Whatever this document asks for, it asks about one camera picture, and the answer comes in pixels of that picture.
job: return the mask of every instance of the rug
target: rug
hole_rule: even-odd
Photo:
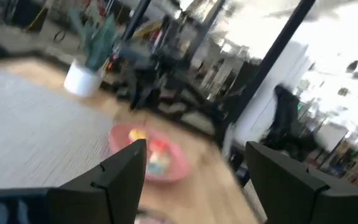
[[[110,153],[114,121],[0,70],[0,189],[59,186]]]

